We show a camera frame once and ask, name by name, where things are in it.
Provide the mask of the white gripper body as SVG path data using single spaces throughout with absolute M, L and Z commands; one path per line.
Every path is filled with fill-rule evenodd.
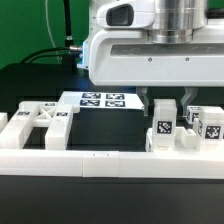
M 151 44 L 139 30 L 102 30 L 88 69 L 98 86 L 223 87 L 224 44 Z

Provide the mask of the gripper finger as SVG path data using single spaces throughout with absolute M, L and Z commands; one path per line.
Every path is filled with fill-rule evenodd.
M 149 115 L 149 98 L 147 96 L 148 88 L 147 87 L 137 87 L 136 93 L 143 103 L 143 112 L 145 116 Z
M 183 107 L 183 115 L 187 113 L 187 106 L 191 104 L 191 102 L 195 99 L 198 93 L 197 87 L 185 87 L 185 94 L 181 99 L 181 104 Z

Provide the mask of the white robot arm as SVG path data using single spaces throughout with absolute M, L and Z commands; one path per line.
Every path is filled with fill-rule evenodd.
M 208 0 L 89 0 L 78 66 L 98 86 L 224 87 L 224 9 Z

